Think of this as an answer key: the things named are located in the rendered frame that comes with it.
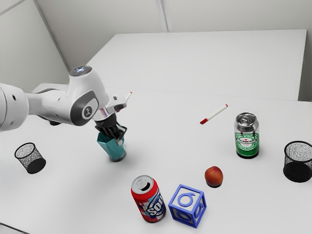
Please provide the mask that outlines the white pen with red cap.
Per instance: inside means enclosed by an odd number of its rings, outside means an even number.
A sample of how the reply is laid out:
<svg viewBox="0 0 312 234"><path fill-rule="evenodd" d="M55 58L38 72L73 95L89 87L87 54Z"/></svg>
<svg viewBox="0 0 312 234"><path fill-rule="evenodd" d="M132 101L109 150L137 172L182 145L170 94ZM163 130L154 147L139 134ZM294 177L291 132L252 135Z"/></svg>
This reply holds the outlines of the white pen with red cap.
<svg viewBox="0 0 312 234"><path fill-rule="evenodd" d="M129 92L127 95L121 94L119 98L119 104L116 106L117 112L127 107L127 102L129 98L131 97L132 92Z"/></svg>
<svg viewBox="0 0 312 234"><path fill-rule="evenodd" d="M218 115L219 113L221 113L222 111L224 111L226 108L228 107L227 104L222 105L221 107L219 107L217 110L215 110L213 113L211 113L210 115L208 115L206 118L204 118L203 120L200 121L200 124L203 125L206 122L208 122L210 119L212 119L213 117L215 117L216 115Z"/></svg>

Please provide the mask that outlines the red and blue drink can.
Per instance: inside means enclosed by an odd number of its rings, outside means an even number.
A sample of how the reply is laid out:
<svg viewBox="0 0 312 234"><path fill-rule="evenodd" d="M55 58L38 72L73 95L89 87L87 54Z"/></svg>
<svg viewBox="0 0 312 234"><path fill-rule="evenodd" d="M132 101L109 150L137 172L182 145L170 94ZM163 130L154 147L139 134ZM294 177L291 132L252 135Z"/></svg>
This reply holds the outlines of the red and blue drink can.
<svg viewBox="0 0 312 234"><path fill-rule="evenodd" d="M140 175L131 185L131 195L146 222L156 223L165 217L166 206L157 182L148 175Z"/></svg>

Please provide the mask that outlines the black mesh pen holder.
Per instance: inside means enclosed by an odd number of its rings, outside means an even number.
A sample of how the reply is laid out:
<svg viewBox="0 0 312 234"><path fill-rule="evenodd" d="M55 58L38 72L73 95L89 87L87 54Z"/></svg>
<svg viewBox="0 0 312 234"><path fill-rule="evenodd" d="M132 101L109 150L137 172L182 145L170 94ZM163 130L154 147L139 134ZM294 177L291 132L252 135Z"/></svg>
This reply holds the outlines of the black mesh pen holder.
<svg viewBox="0 0 312 234"><path fill-rule="evenodd" d="M32 142L27 142L19 146L15 150L14 156L29 174L40 172L46 165L46 160Z"/></svg>
<svg viewBox="0 0 312 234"><path fill-rule="evenodd" d="M289 142L285 148L283 173L290 181L303 183L312 178L312 145L305 141Z"/></svg>

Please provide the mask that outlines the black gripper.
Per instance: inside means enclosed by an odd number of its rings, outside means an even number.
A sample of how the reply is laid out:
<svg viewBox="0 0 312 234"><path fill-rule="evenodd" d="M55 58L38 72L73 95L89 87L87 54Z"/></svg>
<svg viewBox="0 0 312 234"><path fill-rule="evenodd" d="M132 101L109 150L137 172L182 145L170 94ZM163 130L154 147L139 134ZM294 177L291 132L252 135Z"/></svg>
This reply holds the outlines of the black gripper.
<svg viewBox="0 0 312 234"><path fill-rule="evenodd" d="M127 131L127 127L121 126L117 122L117 116L116 115L110 115L108 118L104 120L96 121L95 128L104 134L107 137L114 137L117 145L122 144L122 139Z"/></svg>

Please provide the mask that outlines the teal faceted mug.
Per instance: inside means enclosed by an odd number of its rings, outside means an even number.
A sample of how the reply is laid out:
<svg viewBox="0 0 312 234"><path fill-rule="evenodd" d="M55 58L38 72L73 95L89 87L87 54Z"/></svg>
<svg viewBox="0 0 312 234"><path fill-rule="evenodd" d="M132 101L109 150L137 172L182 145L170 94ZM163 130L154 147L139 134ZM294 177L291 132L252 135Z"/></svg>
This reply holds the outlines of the teal faceted mug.
<svg viewBox="0 0 312 234"><path fill-rule="evenodd" d="M102 133L98 133L97 142L107 153L111 161L117 162L125 158L126 151L124 149L124 138L122 138L122 140L116 141L114 138L110 138Z"/></svg>

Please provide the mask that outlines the red peach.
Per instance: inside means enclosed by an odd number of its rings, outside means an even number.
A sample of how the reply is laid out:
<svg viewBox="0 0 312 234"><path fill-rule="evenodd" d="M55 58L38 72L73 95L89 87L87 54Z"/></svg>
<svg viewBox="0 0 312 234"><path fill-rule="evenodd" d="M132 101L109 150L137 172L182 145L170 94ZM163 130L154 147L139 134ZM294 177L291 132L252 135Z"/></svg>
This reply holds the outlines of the red peach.
<svg viewBox="0 0 312 234"><path fill-rule="evenodd" d="M219 187L223 182L223 173L217 166L212 166L205 171L206 183L213 188Z"/></svg>

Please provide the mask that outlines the green drink can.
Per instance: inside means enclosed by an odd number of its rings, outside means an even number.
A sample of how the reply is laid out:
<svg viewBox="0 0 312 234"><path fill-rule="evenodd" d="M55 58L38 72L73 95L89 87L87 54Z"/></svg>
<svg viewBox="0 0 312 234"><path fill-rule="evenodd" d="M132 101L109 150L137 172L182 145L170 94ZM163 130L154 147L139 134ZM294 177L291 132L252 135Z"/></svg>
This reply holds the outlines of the green drink can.
<svg viewBox="0 0 312 234"><path fill-rule="evenodd" d="M259 122L252 113L237 115L234 122L236 153L239 157L251 159L259 154Z"/></svg>

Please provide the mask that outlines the blue open-frame cube block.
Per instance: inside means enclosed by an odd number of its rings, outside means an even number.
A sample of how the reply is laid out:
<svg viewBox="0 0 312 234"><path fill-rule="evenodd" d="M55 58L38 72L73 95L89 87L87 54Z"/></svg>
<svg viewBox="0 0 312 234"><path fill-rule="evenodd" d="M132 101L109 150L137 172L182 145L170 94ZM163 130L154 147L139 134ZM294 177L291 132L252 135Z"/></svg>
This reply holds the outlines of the blue open-frame cube block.
<svg viewBox="0 0 312 234"><path fill-rule="evenodd" d="M207 204L203 191L179 184L168 207L174 220L197 228Z"/></svg>

